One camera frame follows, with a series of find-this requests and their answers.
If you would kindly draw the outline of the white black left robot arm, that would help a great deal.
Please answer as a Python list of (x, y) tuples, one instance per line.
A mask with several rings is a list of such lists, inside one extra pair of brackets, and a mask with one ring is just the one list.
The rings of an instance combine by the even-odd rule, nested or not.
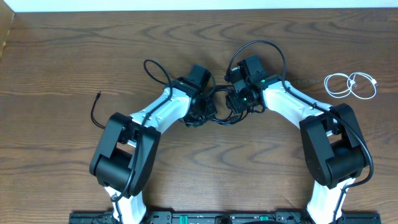
[(146, 214), (142, 190), (149, 180), (160, 137), (194, 109), (207, 78), (180, 77), (143, 110), (113, 114), (90, 163), (90, 174), (109, 193), (116, 223), (140, 223)]

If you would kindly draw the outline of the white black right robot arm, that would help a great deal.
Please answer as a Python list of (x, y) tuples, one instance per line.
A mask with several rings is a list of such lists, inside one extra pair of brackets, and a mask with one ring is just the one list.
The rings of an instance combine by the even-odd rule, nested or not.
[(314, 186), (307, 204), (312, 223), (336, 223), (348, 189), (373, 176), (374, 165), (358, 120), (347, 104), (332, 106), (294, 88), (284, 76), (270, 76), (261, 67), (229, 69), (225, 80), (235, 92), (228, 106), (235, 113), (261, 105), (299, 128), (306, 165)]

